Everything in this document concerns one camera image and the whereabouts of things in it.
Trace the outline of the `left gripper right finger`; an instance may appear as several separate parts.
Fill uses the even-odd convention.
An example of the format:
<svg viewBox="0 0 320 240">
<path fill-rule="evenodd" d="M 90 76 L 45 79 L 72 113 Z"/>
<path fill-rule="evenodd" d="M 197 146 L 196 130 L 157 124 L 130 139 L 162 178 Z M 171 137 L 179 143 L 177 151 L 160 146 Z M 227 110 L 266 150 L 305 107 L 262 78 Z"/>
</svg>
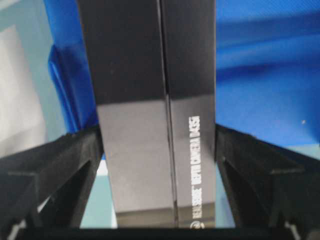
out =
<svg viewBox="0 0 320 240">
<path fill-rule="evenodd" d="M 319 239 L 318 159 L 222 125 L 215 128 L 215 159 L 237 228 Z"/>
</svg>

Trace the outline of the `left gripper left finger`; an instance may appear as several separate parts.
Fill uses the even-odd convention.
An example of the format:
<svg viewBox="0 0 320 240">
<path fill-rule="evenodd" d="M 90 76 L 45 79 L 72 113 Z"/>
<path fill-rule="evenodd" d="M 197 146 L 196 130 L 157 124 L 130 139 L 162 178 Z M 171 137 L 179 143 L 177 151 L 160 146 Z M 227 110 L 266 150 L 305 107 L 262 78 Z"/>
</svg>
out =
<svg viewBox="0 0 320 240">
<path fill-rule="evenodd" d="M 2 157 L 1 239 L 94 239 L 80 225 L 103 153 L 95 125 Z"/>
</svg>

